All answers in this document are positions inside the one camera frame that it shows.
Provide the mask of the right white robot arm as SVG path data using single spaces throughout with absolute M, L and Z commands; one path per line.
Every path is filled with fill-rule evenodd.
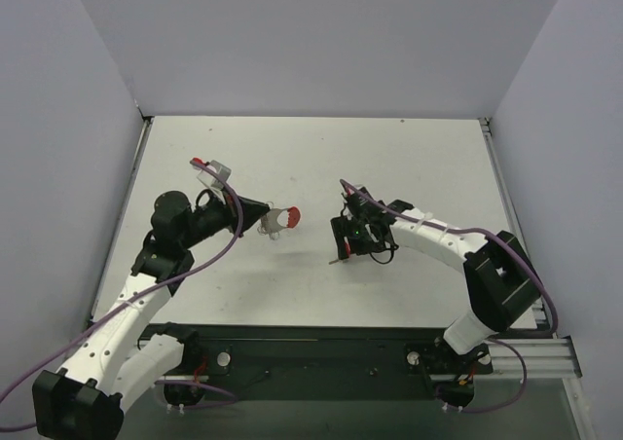
M 540 279 L 511 233 L 454 227 L 408 202 L 385 204 L 364 187 L 341 184 L 343 209 L 330 221 L 339 262 L 353 255 L 377 260 L 384 253 L 392 260 L 399 249 L 409 248 L 463 275 L 468 310 L 442 336 L 455 354 L 466 355 L 507 331 L 544 297 Z

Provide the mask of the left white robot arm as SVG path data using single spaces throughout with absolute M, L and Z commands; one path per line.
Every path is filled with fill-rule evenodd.
M 269 213 L 270 206 L 209 193 L 192 206 L 185 194 L 157 197 L 152 229 L 106 315 L 55 372 L 32 387 L 36 428 L 50 439 L 114 439 L 126 413 L 166 372 L 188 373 L 199 364 L 195 335 L 178 325 L 129 352 L 153 316 L 176 293 L 194 264 L 193 246 L 230 230 L 236 237 Z

